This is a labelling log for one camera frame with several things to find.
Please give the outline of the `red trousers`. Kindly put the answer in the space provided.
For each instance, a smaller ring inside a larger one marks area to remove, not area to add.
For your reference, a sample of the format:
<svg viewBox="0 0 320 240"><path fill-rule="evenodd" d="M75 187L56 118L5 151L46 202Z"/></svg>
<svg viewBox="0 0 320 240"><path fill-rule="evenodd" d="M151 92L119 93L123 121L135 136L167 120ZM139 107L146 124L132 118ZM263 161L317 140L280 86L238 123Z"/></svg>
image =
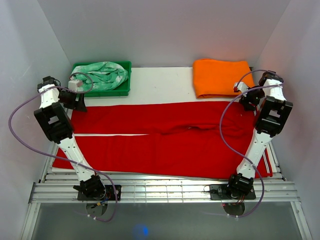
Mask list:
<svg viewBox="0 0 320 240"><path fill-rule="evenodd" d="M73 111L76 142L92 168L228 179L253 136L254 113L226 101L91 106Z"/></svg>

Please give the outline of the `green plastic bin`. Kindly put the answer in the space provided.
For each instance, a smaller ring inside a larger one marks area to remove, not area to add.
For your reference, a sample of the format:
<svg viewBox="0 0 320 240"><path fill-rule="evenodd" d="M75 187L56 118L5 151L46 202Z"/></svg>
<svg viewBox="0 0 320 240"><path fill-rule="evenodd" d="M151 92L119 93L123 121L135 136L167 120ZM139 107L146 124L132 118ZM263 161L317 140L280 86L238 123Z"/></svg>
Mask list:
<svg viewBox="0 0 320 240"><path fill-rule="evenodd" d="M105 91L88 91L85 96L88 98L97 98L97 97L124 97L128 96L130 92L130 81L131 81L131 72L132 72L132 63L128 60L125 61L111 61L113 63L119 64L128 71L128 80L122 83L120 86L114 90L105 90ZM79 65L89 65L97 62L78 62L75 63L72 67L72 71L76 66Z"/></svg>

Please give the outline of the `folded orange trousers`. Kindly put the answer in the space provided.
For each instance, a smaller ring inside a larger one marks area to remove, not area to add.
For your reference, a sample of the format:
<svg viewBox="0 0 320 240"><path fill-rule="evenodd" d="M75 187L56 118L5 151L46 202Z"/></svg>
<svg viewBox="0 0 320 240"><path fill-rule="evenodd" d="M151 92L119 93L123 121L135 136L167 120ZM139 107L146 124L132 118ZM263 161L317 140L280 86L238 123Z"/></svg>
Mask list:
<svg viewBox="0 0 320 240"><path fill-rule="evenodd" d="M234 84L250 72L246 61L198 59L192 65L192 81L197 99L233 98Z"/></svg>

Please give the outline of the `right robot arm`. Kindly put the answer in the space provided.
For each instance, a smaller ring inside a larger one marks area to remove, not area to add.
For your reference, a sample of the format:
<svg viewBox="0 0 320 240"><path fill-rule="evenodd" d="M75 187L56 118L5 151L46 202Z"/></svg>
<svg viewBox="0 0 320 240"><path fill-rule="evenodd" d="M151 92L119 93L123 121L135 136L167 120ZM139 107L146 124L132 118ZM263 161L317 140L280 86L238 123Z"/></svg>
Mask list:
<svg viewBox="0 0 320 240"><path fill-rule="evenodd" d="M271 70L261 70L262 76L258 85L249 87L243 82L248 75L255 73L252 70L240 78L233 85L233 91L239 93L235 99L246 111L257 111L253 123L253 135L245 154L233 150L243 157L225 187L226 194L232 198L243 200L251 194L257 166L271 140L283 130L286 121L293 109L293 103L286 100L283 94L282 77Z"/></svg>

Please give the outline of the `aluminium frame rail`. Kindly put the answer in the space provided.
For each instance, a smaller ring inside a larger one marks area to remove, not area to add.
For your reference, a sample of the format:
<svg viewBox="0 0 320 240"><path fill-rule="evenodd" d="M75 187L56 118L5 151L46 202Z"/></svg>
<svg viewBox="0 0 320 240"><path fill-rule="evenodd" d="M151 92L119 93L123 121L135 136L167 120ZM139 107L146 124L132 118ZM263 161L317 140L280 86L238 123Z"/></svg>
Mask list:
<svg viewBox="0 0 320 240"><path fill-rule="evenodd" d="M52 147L52 156L48 156L38 183L34 183L22 229L22 240L32 238L42 203L77 203L77 192L73 185L77 182L76 174L71 170L52 167L58 148ZM259 181L254 183L256 196L264 195L264 202L289 202L300 235L304 240L312 239L299 194L294 182L287 181L279 166L272 144L264 154L269 158L273 176L265 178L264 187ZM144 175L135 173L109 173L111 179L122 186L121 203L208 203L210 196L204 192L206 185L223 184L220 179L196 177L174 177Z"/></svg>

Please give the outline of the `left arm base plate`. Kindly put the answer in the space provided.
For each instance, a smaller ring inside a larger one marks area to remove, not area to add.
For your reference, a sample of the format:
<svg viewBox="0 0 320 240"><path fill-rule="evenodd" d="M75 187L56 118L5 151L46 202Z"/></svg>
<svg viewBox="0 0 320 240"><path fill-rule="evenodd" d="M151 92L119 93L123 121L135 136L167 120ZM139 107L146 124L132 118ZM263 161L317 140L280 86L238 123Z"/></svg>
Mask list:
<svg viewBox="0 0 320 240"><path fill-rule="evenodd" d="M112 185L105 185L105 189L106 189L106 195L104 198L97 199L94 197L87 197L83 193L78 192L76 199L78 201L100 201L101 202L101 201L104 201L105 199L107 199L108 201L115 201L116 196L115 196L114 189L113 189ZM116 194L117 194L117 200L120 201L121 200L121 193L122 193L122 186L119 184L116 184L115 189L116 189Z"/></svg>

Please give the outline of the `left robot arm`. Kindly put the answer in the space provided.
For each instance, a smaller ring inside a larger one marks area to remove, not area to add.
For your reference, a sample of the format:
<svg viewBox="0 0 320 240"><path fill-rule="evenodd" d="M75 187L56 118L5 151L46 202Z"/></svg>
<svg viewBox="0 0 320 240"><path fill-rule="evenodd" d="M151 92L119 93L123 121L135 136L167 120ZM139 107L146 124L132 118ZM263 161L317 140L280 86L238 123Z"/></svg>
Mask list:
<svg viewBox="0 0 320 240"><path fill-rule="evenodd" d="M37 85L41 93L41 103L34 116L49 141L56 143L77 174L79 185L73 188L87 198L101 200L106 196L106 187L101 178L82 154L74 135L74 127L65 109L86 112L83 93L73 93L68 89L58 89L60 81L51 76Z"/></svg>

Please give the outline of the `green white patterned trousers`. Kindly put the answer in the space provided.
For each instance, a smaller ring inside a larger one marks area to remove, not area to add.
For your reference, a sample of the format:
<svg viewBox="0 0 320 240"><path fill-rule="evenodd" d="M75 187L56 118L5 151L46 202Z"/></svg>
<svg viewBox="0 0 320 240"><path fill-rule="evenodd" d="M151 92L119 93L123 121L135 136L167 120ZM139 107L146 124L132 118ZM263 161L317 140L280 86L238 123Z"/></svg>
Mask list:
<svg viewBox="0 0 320 240"><path fill-rule="evenodd" d="M114 90L129 79L129 72L124 67L110 61L78 65L71 75L73 80L82 81L80 92Z"/></svg>

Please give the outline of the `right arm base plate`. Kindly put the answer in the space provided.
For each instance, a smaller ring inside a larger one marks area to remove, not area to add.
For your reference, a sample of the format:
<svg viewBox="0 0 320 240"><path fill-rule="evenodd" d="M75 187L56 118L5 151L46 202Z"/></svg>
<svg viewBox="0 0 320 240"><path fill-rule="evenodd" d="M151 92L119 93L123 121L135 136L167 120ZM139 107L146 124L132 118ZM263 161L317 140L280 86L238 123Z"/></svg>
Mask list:
<svg viewBox="0 0 320 240"><path fill-rule="evenodd" d="M255 200L256 194L252 189L247 195L244 193L231 192L227 189L227 184L210 184L203 188L205 193L209 193L210 199L213 200Z"/></svg>

